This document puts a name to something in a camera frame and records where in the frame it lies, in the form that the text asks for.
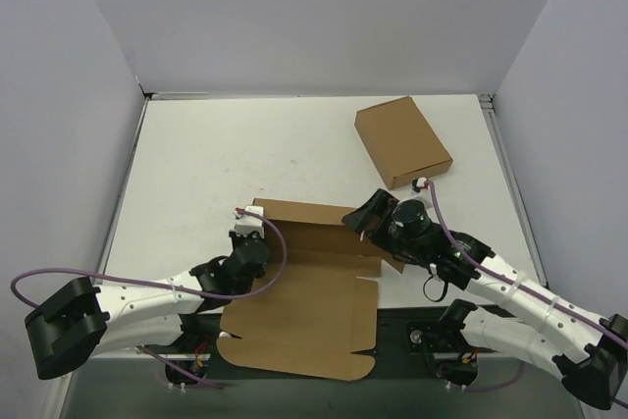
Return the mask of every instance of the unfolded cardboard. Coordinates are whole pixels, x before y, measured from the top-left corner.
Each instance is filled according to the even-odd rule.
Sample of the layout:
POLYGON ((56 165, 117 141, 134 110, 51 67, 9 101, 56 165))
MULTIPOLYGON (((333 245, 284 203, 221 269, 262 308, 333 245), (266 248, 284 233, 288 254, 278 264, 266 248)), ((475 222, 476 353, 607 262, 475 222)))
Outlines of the unfolded cardboard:
MULTIPOLYGON (((375 347, 378 285, 385 255, 341 223, 352 211, 325 205, 255 199, 284 234, 286 269, 270 289, 225 307, 218 349, 234 365, 337 380, 358 380, 375 366, 363 350, 375 347)), ((281 262, 279 240, 267 231, 272 260, 268 283, 281 262)))
POLYGON ((388 189, 444 174, 453 162, 411 97, 358 111, 355 128, 388 189))

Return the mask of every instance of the bolt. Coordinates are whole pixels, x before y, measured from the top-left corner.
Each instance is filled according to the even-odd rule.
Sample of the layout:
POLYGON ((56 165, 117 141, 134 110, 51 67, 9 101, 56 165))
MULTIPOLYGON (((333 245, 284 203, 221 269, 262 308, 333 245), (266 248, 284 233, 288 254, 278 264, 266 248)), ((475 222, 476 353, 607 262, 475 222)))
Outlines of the bolt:
POLYGON ((418 329, 415 329, 410 333, 410 341, 412 343, 421 343, 421 338, 423 337, 423 333, 418 329))

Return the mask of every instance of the metal frame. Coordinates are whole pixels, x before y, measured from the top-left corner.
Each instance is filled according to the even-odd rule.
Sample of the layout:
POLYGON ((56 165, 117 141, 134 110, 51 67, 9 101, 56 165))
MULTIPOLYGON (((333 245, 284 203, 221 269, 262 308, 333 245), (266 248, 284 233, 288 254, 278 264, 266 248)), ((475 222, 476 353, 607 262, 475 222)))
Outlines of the metal frame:
MULTIPOLYGON (((122 210, 122 205, 123 205, 125 193, 127 190, 127 185, 129 183, 129 177, 131 175, 131 167, 132 167, 132 163, 135 157, 135 150, 137 148, 137 143, 139 142, 139 136, 140 136, 141 129, 144 123, 144 117, 146 115, 146 110, 147 110, 149 102, 151 100, 201 100, 201 99, 208 99, 211 97, 212 97, 211 94, 204 94, 204 93, 154 94, 152 95, 152 97, 147 96, 146 99, 144 100, 142 111, 139 117, 139 121, 137 123, 135 135, 133 138, 131 154, 130 154, 129 162, 127 164, 127 171, 125 173, 123 184, 122 184, 120 193, 118 195, 116 208, 112 216, 111 225, 109 227, 107 238, 105 239, 105 244, 104 244, 102 254, 100 257, 100 262, 98 264, 99 273, 104 273, 107 269, 107 262, 109 260, 109 254, 111 253, 111 247, 113 245, 113 240, 116 234, 118 221, 120 219, 120 213, 122 210)), ((497 127, 495 110, 493 108, 493 96, 490 94, 478 95, 478 100, 480 102, 480 106, 482 107, 483 114, 485 116, 485 120, 487 123, 487 128, 489 129, 489 133, 493 140, 497 157, 499 159, 499 163, 501 164, 503 175, 505 177, 506 183, 508 185, 508 190, 510 191, 510 196, 514 203, 515 210, 517 212, 517 217, 519 218, 521 229, 526 239, 528 249, 530 250, 534 267, 537 272, 537 276, 539 277, 539 282, 541 285, 545 286, 547 284, 547 279, 545 276, 545 272, 543 270, 543 266, 541 265, 541 258, 539 256, 539 252, 537 250, 537 247, 534 241, 532 228, 530 227, 530 222, 528 221, 528 216, 525 210, 525 206, 521 198, 521 193, 519 192, 519 187, 517 186, 516 179, 514 178, 514 174, 508 162, 508 157, 506 155, 506 151, 503 146, 503 141, 501 140, 499 129, 497 127)), ((72 374, 68 374, 68 375, 64 375, 61 378, 55 379, 51 382, 50 390, 48 391, 48 395, 46 396, 46 399, 44 400, 44 405, 42 408, 42 413, 41 413, 42 419, 57 419, 59 417, 59 415, 61 414, 61 410, 63 408, 64 402, 65 402, 65 399, 66 399, 66 394, 68 392, 68 387, 70 385, 71 378, 72 378, 72 374)), ((597 415, 598 412, 595 409, 588 408, 587 406, 587 408, 589 409, 587 410, 587 408, 585 408, 584 406, 585 405, 583 405, 583 410, 588 419, 589 418, 597 419, 598 417, 600 417, 599 415, 597 415)))

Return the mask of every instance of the white table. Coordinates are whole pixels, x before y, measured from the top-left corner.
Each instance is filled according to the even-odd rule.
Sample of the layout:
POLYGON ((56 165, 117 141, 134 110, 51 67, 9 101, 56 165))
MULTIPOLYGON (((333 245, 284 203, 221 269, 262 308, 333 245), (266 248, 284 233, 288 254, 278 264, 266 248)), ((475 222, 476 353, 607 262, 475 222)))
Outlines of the white table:
MULTIPOLYGON (((256 196, 361 205, 383 183, 353 127, 355 112, 393 98, 150 101, 106 273, 154 280, 229 254, 233 209, 256 196)), ((413 98, 453 157, 435 178, 448 225, 537 281, 477 97, 413 98)), ((426 278, 419 267, 400 275, 384 263, 380 307, 433 305, 421 291, 426 278)), ((441 304, 456 297, 486 303, 452 287, 441 304)))

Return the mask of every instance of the gray wall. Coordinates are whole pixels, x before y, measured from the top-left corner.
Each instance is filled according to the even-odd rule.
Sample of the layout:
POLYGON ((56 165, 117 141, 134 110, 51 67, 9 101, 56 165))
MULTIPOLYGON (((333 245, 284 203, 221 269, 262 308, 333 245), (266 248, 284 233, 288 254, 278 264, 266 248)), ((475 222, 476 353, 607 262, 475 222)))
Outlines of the gray wall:
POLYGON ((628 315, 628 1, 549 0, 497 118, 551 287, 628 315))
MULTIPOLYGON (((9 281, 94 269, 142 96, 93 0, 0 0, 0 416, 39 417, 28 309, 9 281)), ((37 300, 64 278, 24 283, 37 300)))
POLYGON ((95 0, 148 91, 497 90, 547 0, 95 0))

